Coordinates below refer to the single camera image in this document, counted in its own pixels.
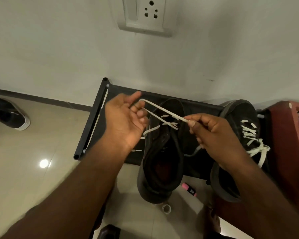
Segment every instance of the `switch plate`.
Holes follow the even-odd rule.
[[[171,37],[180,0],[110,0],[121,30]]]

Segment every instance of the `sneaker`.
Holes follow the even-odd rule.
[[[236,100],[225,106],[220,114],[230,124],[240,143],[261,168],[270,148],[259,138],[260,122],[253,105],[246,100]],[[210,184],[219,197],[228,202],[239,202],[240,194],[232,176],[214,162]]]
[[[177,99],[155,106],[158,108],[154,112],[148,111],[151,116],[144,132],[145,148],[137,188],[144,200],[160,204],[171,196],[183,178],[184,155],[179,144],[178,125],[179,118],[183,119],[185,115],[183,105]]]
[[[30,119],[15,104],[0,98],[0,122],[23,131],[30,126]]]

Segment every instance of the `metal bar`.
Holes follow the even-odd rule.
[[[86,121],[85,127],[83,129],[83,133],[81,135],[79,144],[76,147],[75,153],[73,158],[75,160],[81,160],[82,155],[84,155],[83,150],[85,150],[88,146],[88,143],[90,141],[90,137],[92,135],[92,131],[94,129],[94,125],[96,122],[96,119],[100,113],[101,106],[103,103],[103,99],[105,96],[105,93],[107,91],[108,85],[110,84],[110,81],[108,78],[103,78],[99,91],[96,95],[96,98],[94,100],[91,112],[89,114],[88,120]]]

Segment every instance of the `left hand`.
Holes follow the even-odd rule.
[[[140,96],[140,91],[131,96],[119,94],[105,105],[106,131],[104,137],[111,141],[113,146],[120,147],[128,153],[140,140],[149,121],[147,112],[142,109],[145,106],[144,101],[139,101],[131,106]]]

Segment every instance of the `white wall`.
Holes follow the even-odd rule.
[[[108,77],[215,104],[299,100],[299,0],[183,0],[178,27],[121,31],[108,0],[0,0],[0,89],[92,105]]]

